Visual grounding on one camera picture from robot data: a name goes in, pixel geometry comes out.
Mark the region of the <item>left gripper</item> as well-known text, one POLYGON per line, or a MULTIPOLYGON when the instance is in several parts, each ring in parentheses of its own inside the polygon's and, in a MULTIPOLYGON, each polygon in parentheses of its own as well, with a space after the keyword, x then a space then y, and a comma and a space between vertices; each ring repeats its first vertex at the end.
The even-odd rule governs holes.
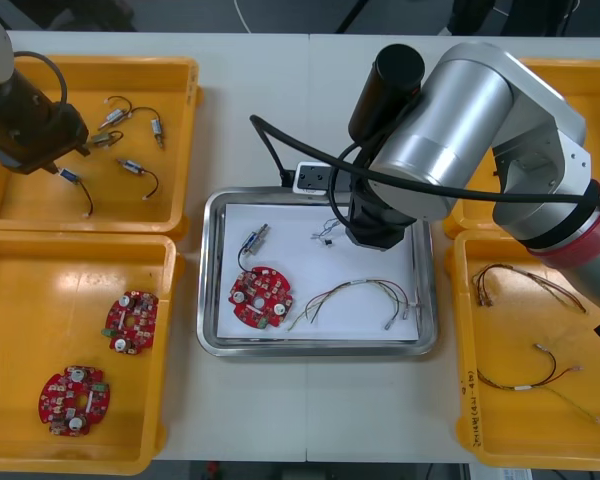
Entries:
POLYGON ((71 104, 56 102, 48 120, 6 130, 0 137, 0 163, 13 173, 46 170, 57 175, 55 161, 71 152, 89 156, 89 130, 71 104))

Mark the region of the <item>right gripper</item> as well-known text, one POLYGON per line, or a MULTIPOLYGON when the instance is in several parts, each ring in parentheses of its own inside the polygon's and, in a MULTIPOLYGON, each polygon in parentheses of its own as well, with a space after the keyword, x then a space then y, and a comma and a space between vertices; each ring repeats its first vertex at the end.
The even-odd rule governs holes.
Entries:
POLYGON ((377 196, 354 192, 349 202, 346 234, 357 246, 388 250, 400 243, 415 219, 389 207, 377 196))

